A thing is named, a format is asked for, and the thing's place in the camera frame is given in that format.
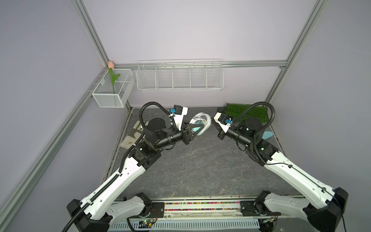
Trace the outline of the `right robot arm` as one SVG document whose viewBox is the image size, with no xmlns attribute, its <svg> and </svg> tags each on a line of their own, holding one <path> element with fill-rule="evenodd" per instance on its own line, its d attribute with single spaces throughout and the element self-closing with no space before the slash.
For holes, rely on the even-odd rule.
<svg viewBox="0 0 371 232">
<path fill-rule="evenodd" d="M 256 118 L 244 119 L 249 111 L 258 106 L 265 106 L 271 112 L 266 124 Z M 332 188 L 317 180 L 262 138 L 274 118 L 274 107 L 264 101 L 250 105 L 237 118 L 220 112 L 214 116 L 221 140 L 229 137 L 243 145 L 244 152 L 252 161 L 281 177 L 303 196 L 297 199 L 264 190 L 254 200 L 254 212 L 258 215 L 288 214 L 309 222 L 319 232 L 336 231 L 339 223 L 345 221 L 349 194 L 342 188 Z"/>
</svg>

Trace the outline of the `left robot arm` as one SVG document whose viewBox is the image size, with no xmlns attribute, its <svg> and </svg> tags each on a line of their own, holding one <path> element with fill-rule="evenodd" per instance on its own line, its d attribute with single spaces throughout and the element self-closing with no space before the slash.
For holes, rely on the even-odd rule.
<svg viewBox="0 0 371 232">
<path fill-rule="evenodd" d="M 162 118 L 153 118 L 145 123 L 143 113 L 152 105 L 166 114 L 171 121 L 171 128 L 166 127 Z M 186 114 L 187 108 L 180 105 L 166 110 L 154 101 L 144 104 L 139 112 L 142 134 L 126 151 L 117 171 L 89 196 L 83 200 L 72 200 L 68 204 L 71 219 L 63 231 L 75 225 L 80 232 L 107 232 L 111 226 L 125 219 L 149 215 L 152 201 L 144 193 L 138 193 L 119 204 L 114 204 L 114 201 L 161 157 L 163 150 L 172 149 L 179 141 L 188 145 L 201 131 L 206 130 L 203 124 L 185 124 L 183 117 Z"/>
</svg>

